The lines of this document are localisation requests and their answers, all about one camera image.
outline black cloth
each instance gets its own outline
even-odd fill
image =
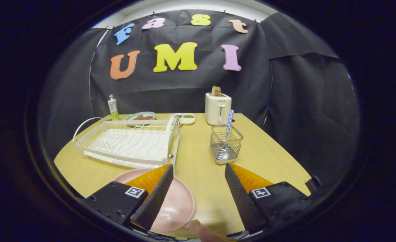
[[[211,24],[193,26],[195,14],[210,15]],[[153,18],[165,18],[164,26],[143,30]],[[249,33],[236,32],[229,19],[246,23]],[[129,38],[116,45],[115,33],[130,23],[135,26]],[[168,43],[177,51],[185,42],[198,45],[196,70],[153,72],[156,45]],[[223,68],[222,44],[239,47],[241,71]],[[112,79],[110,59],[124,54],[120,69],[125,70],[127,54],[135,50],[140,54],[133,73]],[[90,29],[65,51],[46,81],[39,122],[52,159],[84,120],[109,114],[110,94],[120,114],[204,112],[204,95],[212,86],[220,86],[236,113],[264,129],[324,184],[343,177],[356,146],[359,109],[349,73],[323,40],[280,13],[255,23],[221,12],[178,10],[112,30]]]
[[[191,24],[195,14],[211,16],[209,26]],[[165,18],[164,26],[143,30],[141,26],[153,18]],[[230,19],[240,19],[247,24],[249,33],[240,34],[232,28]],[[271,70],[268,68],[267,41],[258,24],[238,16],[207,10],[179,10],[163,12],[133,20],[135,23],[127,40],[116,45],[114,34],[130,23],[110,30],[96,49],[92,62],[90,94],[92,107],[97,116],[109,113],[107,99],[113,94],[117,99],[119,113],[152,111],[156,113],[204,112],[205,93],[213,86],[221,87],[224,94],[232,97],[232,109],[246,117],[263,123],[269,101]],[[156,66],[159,44],[170,44],[177,51],[181,44],[195,42],[193,71],[176,68],[165,72],[153,72]],[[222,44],[239,47],[239,72],[227,71]],[[124,79],[110,77],[110,59],[123,54],[121,70],[128,67],[129,52],[140,50],[135,70]]]
[[[355,155],[360,114],[349,73],[318,36],[276,13],[263,20],[272,69],[263,129],[326,189]]]
[[[105,29],[89,29],[67,48],[46,78],[38,101],[38,128],[47,156],[54,160],[78,126],[94,117],[89,98],[89,67]]]

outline dish rack handle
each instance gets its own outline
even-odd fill
[[[75,136],[77,135],[78,130],[80,130],[81,126],[83,126],[84,124],[86,124],[88,121],[92,120],[92,119],[97,119],[100,117],[96,117],[96,118],[89,118],[88,120],[84,121],[83,123],[80,124],[80,126],[78,126],[77,130],[75,130],[74,136],[72,137],[72,142],[74,143],[75,140]]]

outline wooden table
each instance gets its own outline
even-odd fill
[[[124,120],[129,115],[120,115]],[[170,114],[157,114],[157,119],[168,119]],[[304,168],[276,141],[242,114],[234,114],[232,125],[244,136],[235,164],[248,169],[273,183],[287,181],[307,196],[305,182],[311,177]],[[98,121],[80,134],[93,129]],[[223,235],[244,230],[232,195],[226,183],[225,165],[218,165],[210,152],[211,126],[204,114],[196,114],[194,124],[181,126],[175,176],[190,189],[195,200],[192,219]],[[116,164],[84,157],[83,150],[68,142],[55,158],[65,179],[84,197],[88,197],[114,177],[132,170]],[[193,238],[189,229],[164,233],[169,236]]]

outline utensil holder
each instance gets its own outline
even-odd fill
[[[211,127],[210,150],[217,164],[234,162],[240,152],[243,135],[234,127],[226,139],[226,125],[213,125]]]

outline blue checkered handle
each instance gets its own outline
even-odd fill
[[[229,131],[231,130],[233,116],[234,116],[234,111],[231,109],[229,111],[228,124],[226,125],[226,139],[225,139],[226,141],[228,141],[228,134],[229,134]]]

